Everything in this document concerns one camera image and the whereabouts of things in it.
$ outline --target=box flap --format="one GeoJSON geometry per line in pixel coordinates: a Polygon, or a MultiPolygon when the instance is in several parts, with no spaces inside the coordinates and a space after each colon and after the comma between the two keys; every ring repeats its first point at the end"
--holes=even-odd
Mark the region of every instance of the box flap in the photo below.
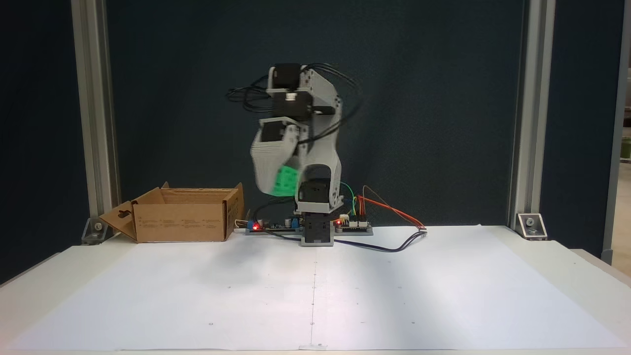
{"type": "Polygon", "coordinates": [[[140,197],[131,200],[131,204],[139,205],[164,205],[164,198],[160,192],[160,188],[155,188],[140,197]]]}
{"type": "Polygon", "coordinates": [[[118,207],[113,208],[100,217],[105,223],[118,229],[121,233],[136,240],[136,231],[134,230],[134,217],[132,214],[132,205],[130,201],[121,203],[118,207]]]}
{"type": "Polygon", "coordinates": [[[244,209],[243,184],[239,183],[223,199],[223,230],[226,238],[234,230],[235,219],[243,219],[244,209]]]}

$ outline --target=cardboard box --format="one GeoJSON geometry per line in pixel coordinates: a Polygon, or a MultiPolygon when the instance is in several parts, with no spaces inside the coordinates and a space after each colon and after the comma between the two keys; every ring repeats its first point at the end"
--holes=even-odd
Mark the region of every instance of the cardboard box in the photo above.
{"type": "Polygon", "coordinates": [[[243,186],[155,188],[100,218],[137,243],[224,241],[244,214],[243,186]]]}

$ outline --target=green wire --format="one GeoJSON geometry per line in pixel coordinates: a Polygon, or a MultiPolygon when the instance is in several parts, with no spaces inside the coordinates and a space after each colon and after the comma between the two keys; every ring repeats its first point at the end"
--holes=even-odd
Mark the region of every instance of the green wire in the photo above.
{"type": "Polygon", "coordinates": [[[351,197],[353,198],[352,199],[352,201],[353,201],[353,215],[356,215],[357,213],[355,212],[355,194],[353,193],[353,189],[351,189],[351,187],[348,186],[348,184],[343,182],[343,181],[340,181],[339,183],[340,184],[344,184],[344,186],[346,186],[348,188],[348,191],[351,191],[351,197]]]}

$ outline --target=white paper sheet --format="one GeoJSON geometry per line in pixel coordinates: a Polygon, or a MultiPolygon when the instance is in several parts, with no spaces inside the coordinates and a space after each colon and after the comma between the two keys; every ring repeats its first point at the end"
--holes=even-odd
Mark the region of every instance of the white paper sheet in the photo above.
{"type": "MultiPolygon", "coordinates": [[[[413,229],[384,232],[369,243],[395,248],[413,229]]],[[[337,244],[317,261],[314,338],[329,350],[625,346],[481,226],[432,229],[400,253],[337,244]]]]}
{"type": "MultiPolygon", "coordinates": [[[[375,228],[362,240],[395,246],[412,231],[375,228]]],[[[431,228],[401,253],[238,235],[139,244],[11,348],[623,346],[478,226],[431,228]]]]}

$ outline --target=aluminum frame post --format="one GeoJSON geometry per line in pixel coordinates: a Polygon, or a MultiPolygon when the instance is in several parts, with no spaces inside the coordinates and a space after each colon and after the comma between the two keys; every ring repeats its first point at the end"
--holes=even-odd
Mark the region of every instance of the aluminum frame post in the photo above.
{"type": "Polygon", "coordinates": [[[121,189],[105,0],[71,0],[90,217],[118,206],[121,189]]]}
{"type": "Polygon", "coordinates": [[[627,98],[627,78],[629,48],[631,46],[631,0],[625,1],[625,13],[622,20],[622,39],[620,42],[620,66],[618,72],[618,93],[616,96],[616,114],[613,124],[613,140],[611,143],[611,168],[609,173],[609,192],[607,196],[607,210],[604,217],[603,252],[600,259],[611,265],[613,261],[613,220],[616,210],[616,196],[618,193],[618,173],[620,170],[620,145],[622,144],[622,126],[625,115],[625,101],[627,98]]]}
{"type": "Polygon", "coordinates": [[[528,22],[507,216],[508,225],[514,231],[519,228],[517,214],[539,212],[556,8],[555,0],[531,0],[527,4],[528,22]]]}

